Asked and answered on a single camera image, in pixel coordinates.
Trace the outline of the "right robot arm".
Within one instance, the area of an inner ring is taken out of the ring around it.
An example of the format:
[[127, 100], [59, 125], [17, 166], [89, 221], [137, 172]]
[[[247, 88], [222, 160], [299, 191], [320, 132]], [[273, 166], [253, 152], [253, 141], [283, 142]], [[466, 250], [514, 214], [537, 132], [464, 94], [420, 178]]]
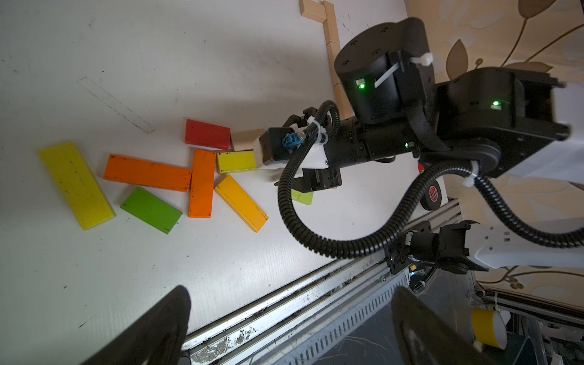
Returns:
[[[290, 116], [254, 141], [259, 168], [281, 169], [280, 216], [307, 249], [355, 259], [383, 251], [390, 271], [419, 262], [455, 274], [506, 266], [583, 266], [583, 226], [573, 221], [532, 226], [506, 204], [492, 181], [570, 137], [555, 120], [561, 83], [545, 72], [479, 68], [436, 83], [424, 23], [407, 18], [371, 27], [345, 45], [334, 71], [354, 115], [342, 119], [327, 100]], [[368, 162], [390, 163], [412, 154], [423, 167], [389, 220], [372, 234], [334, 240], [313, 232], [298, 216], [293, 191], [338, 187], [340, 171]], [[444, 175], [475, 188], [499, 224], [463, 221], [432, 233], [408, 222]]]

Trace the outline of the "wood long block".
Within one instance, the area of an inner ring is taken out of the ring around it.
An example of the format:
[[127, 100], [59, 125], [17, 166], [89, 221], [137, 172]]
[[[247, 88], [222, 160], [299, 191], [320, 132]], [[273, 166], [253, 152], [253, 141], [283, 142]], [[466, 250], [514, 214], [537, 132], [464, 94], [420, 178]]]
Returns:
[[331, 42], [327, 43], [326, 48], [327, 48], [328, 65], [329, 65], [329, 70], [331, 73], [332, 84], [334, 86], [336, 86], [337, 84], [340, 83], [340, 80], [339, 80], [339, 76], [337, 76], [337, 73], [335, 71], [335, 60], [336, 60], [337, 56], [339, 55], [341, 47], [338, 43], [331, 41]]
[[325, 21], [323, 22], [323, 30], [325, 34], [325, 42], [340, 44], [339, 29], [335, 14], [335, 6], [329, 1], [322, 2], [325, 9]]

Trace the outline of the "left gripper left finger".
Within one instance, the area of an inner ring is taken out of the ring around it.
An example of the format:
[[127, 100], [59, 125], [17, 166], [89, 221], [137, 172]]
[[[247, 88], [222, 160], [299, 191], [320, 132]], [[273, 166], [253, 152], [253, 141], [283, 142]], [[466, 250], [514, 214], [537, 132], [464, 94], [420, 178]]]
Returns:
[[186, 339], [191, 299], [180, 285], [85, 364], [178, 364]]

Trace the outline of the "wood small block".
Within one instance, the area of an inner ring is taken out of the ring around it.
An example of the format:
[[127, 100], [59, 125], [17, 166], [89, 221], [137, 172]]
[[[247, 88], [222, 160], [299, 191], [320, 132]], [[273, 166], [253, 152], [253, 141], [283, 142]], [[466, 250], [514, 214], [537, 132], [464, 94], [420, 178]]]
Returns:
[[302, 17], [320, 24], [325, 22], [326, 12], [325, 6], [322, 3], [313, 0], [300, 0], [299, 7]]

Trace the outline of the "wood long block vertical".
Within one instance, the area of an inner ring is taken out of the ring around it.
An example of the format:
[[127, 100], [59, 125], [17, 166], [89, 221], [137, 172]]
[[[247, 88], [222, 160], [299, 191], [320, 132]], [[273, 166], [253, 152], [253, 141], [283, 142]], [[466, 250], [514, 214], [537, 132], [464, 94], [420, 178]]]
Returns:
[[337, 108], [339, 109], [339, 114], [340, 117], [343, 120], [346, 120], [348, 118], [351, 118], [354, 116], [354, 111], [352, 109], [352, 106], [348, 100], [347, 94], [345, 93], [345, 90], [342, 86], [341, 83], [337, 83], [334, 87], [334, 93], [335, 93], [335, 102], [337, 105]]

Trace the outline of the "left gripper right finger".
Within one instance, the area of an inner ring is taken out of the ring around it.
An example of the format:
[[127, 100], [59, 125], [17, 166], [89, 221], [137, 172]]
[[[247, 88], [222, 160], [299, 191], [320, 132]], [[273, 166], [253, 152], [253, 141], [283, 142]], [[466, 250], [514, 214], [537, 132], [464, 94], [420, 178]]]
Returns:
[[492, 364], [442, 321], [407, 287], [391, 300], [398, 349], [405, 364]]

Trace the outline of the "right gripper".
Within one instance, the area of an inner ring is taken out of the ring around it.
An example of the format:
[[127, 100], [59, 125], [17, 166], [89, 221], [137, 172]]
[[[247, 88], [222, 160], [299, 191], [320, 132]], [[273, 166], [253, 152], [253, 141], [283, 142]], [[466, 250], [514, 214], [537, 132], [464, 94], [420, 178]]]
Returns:
[[341, 169], [375, 161], [390, 164], [411, 151], [411, 127], [405, 118], [364, 124], [352, 117], [341, 122], [339, 133], [324, 146], [325, 169], [302, 169], [302, 192], [316, 192], [342, 185]]

